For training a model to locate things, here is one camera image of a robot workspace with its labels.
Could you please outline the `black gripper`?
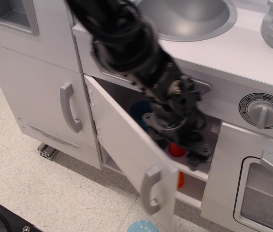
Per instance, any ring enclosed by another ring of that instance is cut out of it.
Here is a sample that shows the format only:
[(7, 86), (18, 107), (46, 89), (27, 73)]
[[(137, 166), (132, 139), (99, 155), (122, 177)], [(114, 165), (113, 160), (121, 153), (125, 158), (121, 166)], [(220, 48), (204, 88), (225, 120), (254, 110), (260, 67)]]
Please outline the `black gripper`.
[(188, 152), (187, 165), (195, 171), (200, 164), (209, 163), (213, 152), (201, 132), (206, 128), (205, 115), (196, 111), (190, 116), (179, 119), (175, 124), (157, 116), (156, 112), (143, 115), (147, 134), (161, 148), (174, 143)]

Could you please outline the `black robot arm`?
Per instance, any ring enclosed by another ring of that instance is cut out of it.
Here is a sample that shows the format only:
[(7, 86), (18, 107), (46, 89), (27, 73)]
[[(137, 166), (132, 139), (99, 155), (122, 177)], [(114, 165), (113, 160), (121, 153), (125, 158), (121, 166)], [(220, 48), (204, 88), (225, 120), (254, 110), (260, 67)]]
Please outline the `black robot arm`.
[(191, 168), (209, 162), (200, 92), (161, 48), (154, 23), (128, 0), (70, 0), (68, 6), (93, 36), (98, 68), (126, 77), (149, 98), (152, 112), (143, 115), (148, 134), (187, 151)]

